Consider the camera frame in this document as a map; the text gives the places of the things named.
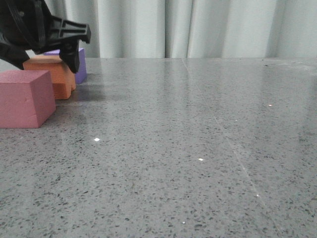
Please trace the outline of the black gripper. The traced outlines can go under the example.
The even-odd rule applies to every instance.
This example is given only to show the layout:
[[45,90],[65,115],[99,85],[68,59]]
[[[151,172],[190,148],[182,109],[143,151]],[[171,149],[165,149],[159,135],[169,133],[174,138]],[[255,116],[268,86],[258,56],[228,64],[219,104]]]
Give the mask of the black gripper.
[[[59,57],[73,73],[79,70],[79,42],[90,43],[88,24],[53,16],[44,0],[2,0],[0,34],[5,42],[40,54],[60,49]],[[0,59],[23,70],[24,50],[0,44]]]

